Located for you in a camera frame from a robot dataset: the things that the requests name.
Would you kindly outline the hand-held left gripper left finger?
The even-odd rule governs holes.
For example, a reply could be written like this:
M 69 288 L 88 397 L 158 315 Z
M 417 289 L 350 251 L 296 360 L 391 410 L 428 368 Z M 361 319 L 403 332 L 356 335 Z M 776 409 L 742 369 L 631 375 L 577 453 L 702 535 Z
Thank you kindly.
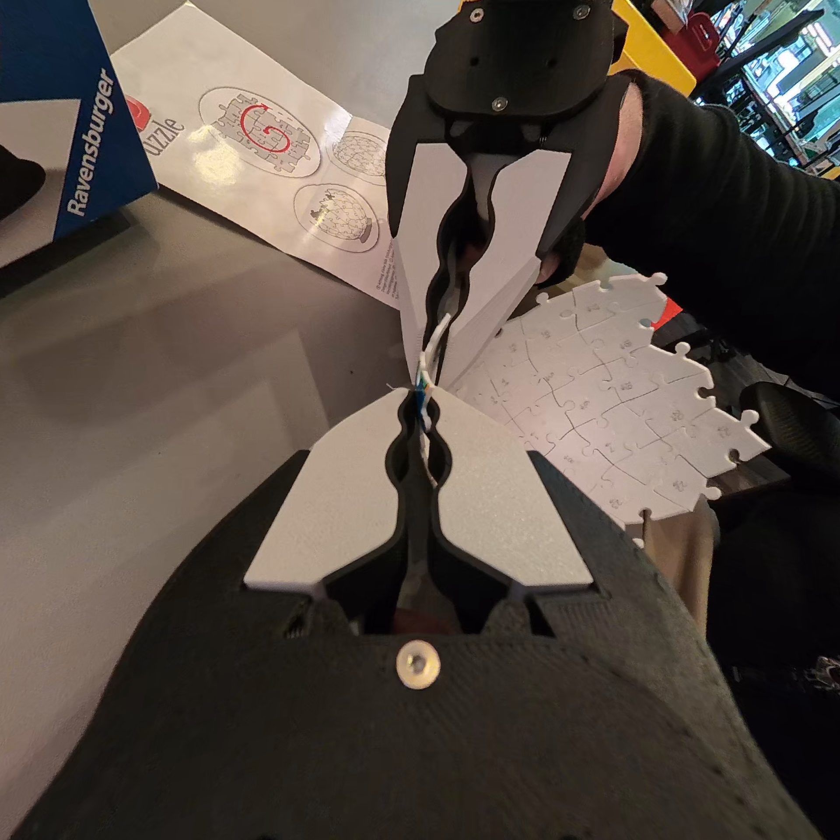
M 391 632 L 421 524 L 417 399 L 399 387 L 311 447 L 244 585 L 332 600 L 365 632 Z

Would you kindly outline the blue cartoon puzzle box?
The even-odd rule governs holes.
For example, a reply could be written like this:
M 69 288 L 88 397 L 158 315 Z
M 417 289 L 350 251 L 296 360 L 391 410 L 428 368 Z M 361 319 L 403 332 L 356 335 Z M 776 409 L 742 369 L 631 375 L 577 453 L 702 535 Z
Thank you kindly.
M 86 1 L 1 2 L 1 267 L 157 189 Z

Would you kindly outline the person's right forearm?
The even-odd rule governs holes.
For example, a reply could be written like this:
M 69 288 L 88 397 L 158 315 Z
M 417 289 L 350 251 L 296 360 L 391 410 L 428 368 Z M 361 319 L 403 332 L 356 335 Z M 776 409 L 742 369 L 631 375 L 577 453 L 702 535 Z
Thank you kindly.
M 838 400 L 839 187 L 776 161 L 730 111 L 625 74 L 640 150 L 584 221 L 589 244 L 646 275 L 710 331 Z

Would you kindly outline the person's right hand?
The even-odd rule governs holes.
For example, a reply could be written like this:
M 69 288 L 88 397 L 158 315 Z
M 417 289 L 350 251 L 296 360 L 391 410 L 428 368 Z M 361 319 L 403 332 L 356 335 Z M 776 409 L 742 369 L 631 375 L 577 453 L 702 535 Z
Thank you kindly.
M 597 204 L 615 192 L 629 173 L 641 147 L 643 123 L 642 92 L 636 82 L 630 80 L 623 96 L 616 141 L 603 182 L 581 218 L 563 235 L 557 248 L 542 260 L 535 288 L 560 284 L 573 275 L 585 245 L 585 220 Z

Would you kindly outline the background shelves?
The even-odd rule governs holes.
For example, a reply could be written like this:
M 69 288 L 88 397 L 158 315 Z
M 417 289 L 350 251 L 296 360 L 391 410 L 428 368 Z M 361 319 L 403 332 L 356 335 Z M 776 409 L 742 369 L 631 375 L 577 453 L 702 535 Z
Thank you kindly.
M 721 63 L 699 104 L 727 107 L 775 160 L 838 177 L 839 2 L 697 2 L 720 36 Z

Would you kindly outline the partly built white puzzle ball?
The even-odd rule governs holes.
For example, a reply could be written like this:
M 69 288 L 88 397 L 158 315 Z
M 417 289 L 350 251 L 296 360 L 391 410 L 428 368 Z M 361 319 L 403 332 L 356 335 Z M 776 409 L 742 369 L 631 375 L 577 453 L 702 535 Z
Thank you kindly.
M 757 411 L 711 395 L 690 346 L 652 344 L 662 274 L 594 280 L 506 322 L 448 392 L 539 452 L 623 528 L 719 498 L 712 478 L 770 449 Z

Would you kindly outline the red plastic container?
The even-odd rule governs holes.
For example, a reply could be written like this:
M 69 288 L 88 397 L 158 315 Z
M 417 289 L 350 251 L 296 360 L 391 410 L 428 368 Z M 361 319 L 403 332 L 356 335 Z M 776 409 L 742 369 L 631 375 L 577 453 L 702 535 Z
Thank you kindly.
M 690 13 L 680 31 L 665 33 L 665 42 L 697 82 L 707 79 L 721 64 L 718 55 L 721 37 L 711 17 L 704 12 Z

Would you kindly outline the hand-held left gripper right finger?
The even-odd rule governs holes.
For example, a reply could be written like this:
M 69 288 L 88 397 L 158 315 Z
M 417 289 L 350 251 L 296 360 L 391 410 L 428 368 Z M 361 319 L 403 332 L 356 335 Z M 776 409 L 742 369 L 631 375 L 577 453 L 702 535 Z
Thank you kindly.
M 594 579 L 520 437 L 442 388 L 427 405 L 427 563 L 462 629 L 502 601 L 580 594 Z

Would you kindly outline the black mesh office chair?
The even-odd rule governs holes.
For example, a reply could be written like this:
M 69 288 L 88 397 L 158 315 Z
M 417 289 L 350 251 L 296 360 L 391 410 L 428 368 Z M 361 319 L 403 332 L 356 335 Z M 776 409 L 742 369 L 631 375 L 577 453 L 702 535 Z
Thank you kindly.
M 767 456 L 794 480 L 837 485 L 839 481 L 838 412 L 810 396 L 771 382 L 745 387 L 740 407 L 756 411 L 752 429 L 770 445 Z

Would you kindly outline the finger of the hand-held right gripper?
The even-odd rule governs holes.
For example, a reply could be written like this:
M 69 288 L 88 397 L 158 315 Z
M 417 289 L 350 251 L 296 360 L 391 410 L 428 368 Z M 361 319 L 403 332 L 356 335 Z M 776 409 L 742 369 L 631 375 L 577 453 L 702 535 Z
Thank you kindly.
M 537 279 L 537 249 L 570 159 L 568 152 L 536 150 L 498 172 L 489 194 L 492 233 L 448 330 L 441 387 L 468 370 Z
M 448 287 L 447 225 L 468 184 L 468 169 L 446 143 L 420 143 L 407 182 L 394 246 L 405 357 L 416 361 L 434 330 Z

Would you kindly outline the yellow plastic bin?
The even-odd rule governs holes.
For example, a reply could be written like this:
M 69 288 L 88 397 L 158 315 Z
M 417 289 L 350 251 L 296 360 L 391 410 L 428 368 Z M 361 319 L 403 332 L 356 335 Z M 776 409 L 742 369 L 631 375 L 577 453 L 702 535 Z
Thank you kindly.
M 608 73 L 639 70 L 688 97 L 697 79 L 679 60 L 643 15 L 628 1 L 613 1 L 612 11 L 627 24 L 623 52 Z

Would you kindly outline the single curved puzzle piece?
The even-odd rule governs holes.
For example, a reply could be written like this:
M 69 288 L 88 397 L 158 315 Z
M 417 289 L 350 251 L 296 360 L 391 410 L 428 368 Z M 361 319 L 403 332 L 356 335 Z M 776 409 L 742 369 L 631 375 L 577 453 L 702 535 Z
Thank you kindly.
M 415 387 L 418 391 L 425 392 L 429 387 L 436 385 L 443 364 L 442 345 L 451 320 L 452 315 L 449 312 L 443 315 L 418 356 L 415 378 Z

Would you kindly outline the folded paper instruction leaflet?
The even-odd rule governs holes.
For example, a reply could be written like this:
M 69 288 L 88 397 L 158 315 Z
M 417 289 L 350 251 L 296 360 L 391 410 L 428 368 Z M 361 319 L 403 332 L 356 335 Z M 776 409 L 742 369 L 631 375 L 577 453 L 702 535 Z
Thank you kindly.
M 112 55 L 157 182 L 399 308 L 389 130 L 192 3 Z

